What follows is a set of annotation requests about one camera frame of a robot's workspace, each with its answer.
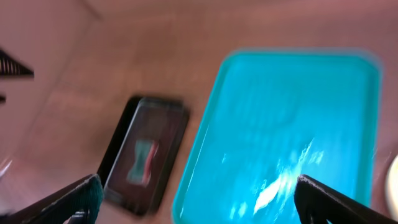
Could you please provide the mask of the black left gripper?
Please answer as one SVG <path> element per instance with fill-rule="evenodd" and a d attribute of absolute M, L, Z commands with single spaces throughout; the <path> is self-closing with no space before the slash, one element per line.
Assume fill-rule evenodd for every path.
<path fill-rule="evenodd" d="M 1 79 L 34 79 L 34 71 L 1 49 Z"/>

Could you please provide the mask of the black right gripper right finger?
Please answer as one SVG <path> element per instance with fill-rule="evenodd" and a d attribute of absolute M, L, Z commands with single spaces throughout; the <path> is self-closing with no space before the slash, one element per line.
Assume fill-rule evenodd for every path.
<path fill-rule="evenodd" d="M 307 175 L 297 178 L 294 204 L 302 224 L 397 224 Z"/>

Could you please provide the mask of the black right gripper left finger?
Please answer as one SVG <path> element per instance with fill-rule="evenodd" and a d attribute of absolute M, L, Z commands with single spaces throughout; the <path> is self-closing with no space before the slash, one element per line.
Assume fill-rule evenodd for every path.
<path fill-rule="evenodd" d="M 95 223 L 104 199 L 99 175 L 90 174 L 19 210 L 1 215 L 1 223 Z"/>

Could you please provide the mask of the yellow plate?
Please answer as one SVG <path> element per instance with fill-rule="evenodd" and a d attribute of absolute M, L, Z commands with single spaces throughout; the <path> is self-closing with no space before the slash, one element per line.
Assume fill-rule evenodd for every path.
<path fill-rule="evenodd" d="M 393 220 L 398 219 L 398 157 L 391 162 L 385 181 L 385 198 Z"/>

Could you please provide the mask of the teal orange sponge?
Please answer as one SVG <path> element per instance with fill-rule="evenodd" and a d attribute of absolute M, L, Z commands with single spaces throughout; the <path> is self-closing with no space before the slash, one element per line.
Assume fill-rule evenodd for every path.
<path fill-rule="evenodd" d="M 151 177 L 152 160 L 159 143 L 153 140 L 138 140 L 134 148 L 134 163 L 127 173 L 126 180 L 130 184 L 146 186 Z"/>

